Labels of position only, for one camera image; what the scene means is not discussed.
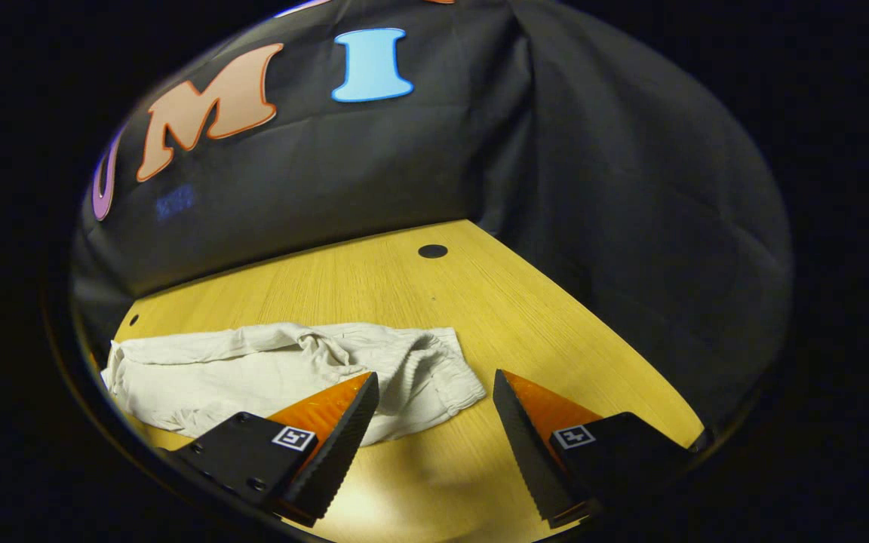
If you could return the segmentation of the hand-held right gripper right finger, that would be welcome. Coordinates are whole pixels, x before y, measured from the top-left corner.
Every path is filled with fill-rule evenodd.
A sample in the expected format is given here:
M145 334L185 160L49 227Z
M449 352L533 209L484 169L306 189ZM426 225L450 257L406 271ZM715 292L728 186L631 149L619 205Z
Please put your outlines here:
M552 529L616 516L685 474L709 431L662 378L648 393L587 382L555 391L507 369L492 399L518 470Z

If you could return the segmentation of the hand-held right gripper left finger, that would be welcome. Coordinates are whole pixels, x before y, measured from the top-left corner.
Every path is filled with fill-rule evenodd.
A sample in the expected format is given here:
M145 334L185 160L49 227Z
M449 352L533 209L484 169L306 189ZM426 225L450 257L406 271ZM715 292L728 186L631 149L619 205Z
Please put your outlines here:
M169 460L249 508L311 528L337 495L377 405L377 374L363 373L270 416L235 413Z

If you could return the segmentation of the white jeans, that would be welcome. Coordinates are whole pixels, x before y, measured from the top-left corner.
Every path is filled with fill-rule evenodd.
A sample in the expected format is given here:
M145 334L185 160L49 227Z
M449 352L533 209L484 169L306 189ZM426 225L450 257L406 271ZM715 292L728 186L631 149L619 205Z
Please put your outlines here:
M365 373L377 375L379 405L362 446L431 429L487 395L451 327L369 323L253 324L112 342L100 378L135 419L195 439L242 410L270 416Z

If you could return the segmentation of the black backdrop cloth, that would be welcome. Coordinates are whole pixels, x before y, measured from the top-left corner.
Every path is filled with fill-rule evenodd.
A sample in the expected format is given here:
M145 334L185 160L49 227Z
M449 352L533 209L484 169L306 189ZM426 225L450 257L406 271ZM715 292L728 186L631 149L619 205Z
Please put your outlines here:
M689 73L555 0L327 0L138 103L72 234L93 347L135 299L469 219L606 322L711 432L782 347L793 253L744 128Z

